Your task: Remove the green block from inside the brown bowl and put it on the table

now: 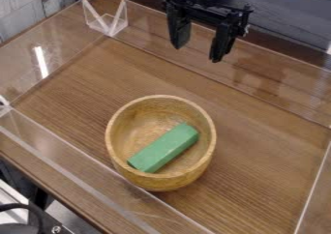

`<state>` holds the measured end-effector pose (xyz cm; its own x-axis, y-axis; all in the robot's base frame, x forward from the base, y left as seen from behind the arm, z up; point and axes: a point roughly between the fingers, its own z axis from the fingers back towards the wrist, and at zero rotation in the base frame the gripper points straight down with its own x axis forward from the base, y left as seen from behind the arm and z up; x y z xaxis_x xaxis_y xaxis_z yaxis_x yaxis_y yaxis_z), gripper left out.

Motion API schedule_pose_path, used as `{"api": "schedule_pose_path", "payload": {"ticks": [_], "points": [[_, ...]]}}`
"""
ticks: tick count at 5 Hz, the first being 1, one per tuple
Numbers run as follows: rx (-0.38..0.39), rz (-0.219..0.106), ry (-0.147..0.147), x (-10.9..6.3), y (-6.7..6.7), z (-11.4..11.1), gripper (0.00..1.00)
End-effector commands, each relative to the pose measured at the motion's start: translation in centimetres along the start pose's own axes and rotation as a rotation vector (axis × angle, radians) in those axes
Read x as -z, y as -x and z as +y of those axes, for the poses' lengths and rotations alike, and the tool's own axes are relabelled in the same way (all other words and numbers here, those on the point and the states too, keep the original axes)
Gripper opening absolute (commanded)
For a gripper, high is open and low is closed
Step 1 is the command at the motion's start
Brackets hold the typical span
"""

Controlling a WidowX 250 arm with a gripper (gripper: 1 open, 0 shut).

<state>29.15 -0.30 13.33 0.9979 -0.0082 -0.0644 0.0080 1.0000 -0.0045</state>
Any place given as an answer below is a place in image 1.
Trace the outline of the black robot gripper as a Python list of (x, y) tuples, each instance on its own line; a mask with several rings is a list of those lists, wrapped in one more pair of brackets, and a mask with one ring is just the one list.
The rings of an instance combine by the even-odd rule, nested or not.
[(214, 63), (230, 53), (236, 35), (249, 33), (249, 18), (254, 12), (244, 0), (166, 0), (170, 39), (175, 49), (189, 42), (191, 21), (218, 26), (213, 40), (210, 59)]

